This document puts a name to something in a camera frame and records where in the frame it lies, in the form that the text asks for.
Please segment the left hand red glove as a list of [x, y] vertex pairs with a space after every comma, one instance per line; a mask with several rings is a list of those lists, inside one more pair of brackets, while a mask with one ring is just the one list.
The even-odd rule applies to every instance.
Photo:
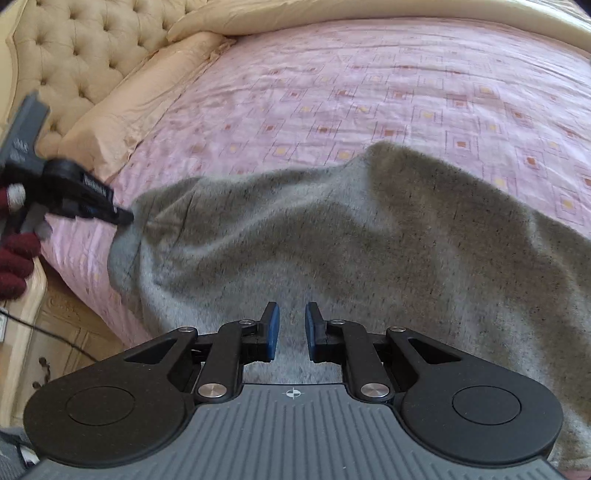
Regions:
[[[26, 192], [21, 184], [1, 189], [1, 219], [17, 213], [25, 204]], [[34, 271], [34, 259], [41, 250], [35, 232], [11, 234], [1, 242], [1, 300], [14, 301], [26, 291], [26, 280]]]

